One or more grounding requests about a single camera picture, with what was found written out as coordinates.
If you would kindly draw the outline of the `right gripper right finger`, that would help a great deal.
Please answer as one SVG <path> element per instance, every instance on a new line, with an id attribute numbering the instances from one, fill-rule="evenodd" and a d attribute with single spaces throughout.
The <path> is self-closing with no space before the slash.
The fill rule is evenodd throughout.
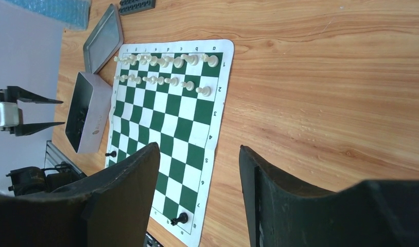
<path id="1" fill-rule="evenodd" d="M 333 192 L 248 146 L 239 173 L 251 246 L 419 246 L 419 180 L 364 180 Z"/>

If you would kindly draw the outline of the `black chess pawn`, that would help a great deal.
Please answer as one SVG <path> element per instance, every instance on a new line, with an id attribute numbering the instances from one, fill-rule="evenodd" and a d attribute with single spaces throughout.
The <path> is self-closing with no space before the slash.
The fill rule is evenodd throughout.
<path id="1" fill-rule="evenodd" d="M 104 155 L 105 155 L 105 157 L 116 157 L 117 156 L 117 152 L 116 151 L 112 151 L 110 153 L 105 153 Z"/>

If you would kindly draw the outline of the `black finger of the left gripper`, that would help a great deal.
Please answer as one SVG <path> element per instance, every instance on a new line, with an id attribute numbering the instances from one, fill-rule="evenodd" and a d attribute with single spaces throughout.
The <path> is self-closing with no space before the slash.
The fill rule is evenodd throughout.
<path id="1" fill-rule="evenodd" d="M 63 101 L 56 99 L 49 99 L 38 94 L 32 93 L 19 86 L 7 86 L 6 89 L 0 89 L 0 102 L 12 102 L 17 101 L 25 103 L 44 103 L 44 104 L 61 104 Z"/>
<path id="2" fill-rule="evenodd" d="M 64 122 L 44 122 L 20 124 L 11 128 L 11 133 L 15 136 L 28 136 L 40 132 L 49 127 L 62 125 Z"/>

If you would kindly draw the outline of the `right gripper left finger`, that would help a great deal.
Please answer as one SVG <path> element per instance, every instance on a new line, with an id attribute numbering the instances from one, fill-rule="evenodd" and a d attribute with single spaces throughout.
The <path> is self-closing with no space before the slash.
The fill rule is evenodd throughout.
<path id="1" fill-rule="evenodd" d="M 152 142 L 52 192 L 0 193 L 0 246 L 145 246 L 159 166 Z"/>

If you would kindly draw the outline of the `metal tin with black pieces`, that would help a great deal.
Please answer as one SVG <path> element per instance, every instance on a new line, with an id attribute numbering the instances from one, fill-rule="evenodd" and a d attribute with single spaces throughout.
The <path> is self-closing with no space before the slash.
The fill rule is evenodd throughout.
<path id="1" fill-rule="evenodd" d="M 111 109 L 112 87 L 99 75 L 79 72 L 65 135 L 76 153 L 96 153 Z"/>

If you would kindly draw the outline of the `green white chess mat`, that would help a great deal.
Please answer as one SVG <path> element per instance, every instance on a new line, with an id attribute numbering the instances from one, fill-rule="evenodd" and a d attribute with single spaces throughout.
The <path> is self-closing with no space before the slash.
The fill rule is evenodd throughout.
<path id="1" fill-rule="evenodd" d="M 198 64 L 183 60 L 175 68 L 164 59 L 181 54 L 197 55 Z M 216 55 L 218 65 L 209 67 L 203 54 Z M 160 167 L 150 216 L 187 246 L 201 241 L 233 55 L 234 43 L 218 39 L 125 44 L 115 59 L 107 152 L 117 156 L 106 157 L 105 166 L 156 142 Z M 194 82 L 194 90 L 164 82 L 173 77 Z M 204 86 L 209 97 L 196 93 Z M 182 212 L 188 222 L 171 225 Z"/>

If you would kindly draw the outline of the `black chess rook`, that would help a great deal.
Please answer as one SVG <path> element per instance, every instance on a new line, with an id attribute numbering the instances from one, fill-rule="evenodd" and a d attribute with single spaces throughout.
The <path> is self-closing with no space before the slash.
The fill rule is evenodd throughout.
<path id="1" fill-rule="evenodd" d="M 177 225 L 179 223 L 185 224 L 185 223 L 188 222 L 188 220 L 189 220 L 188 214 L 185 213 L 185 212 L 182 212 L 177 217 L 172 218 L 170 220 L 170 224 L 173 225 L 173 226 L 175 226 L 175 225 Z"/>

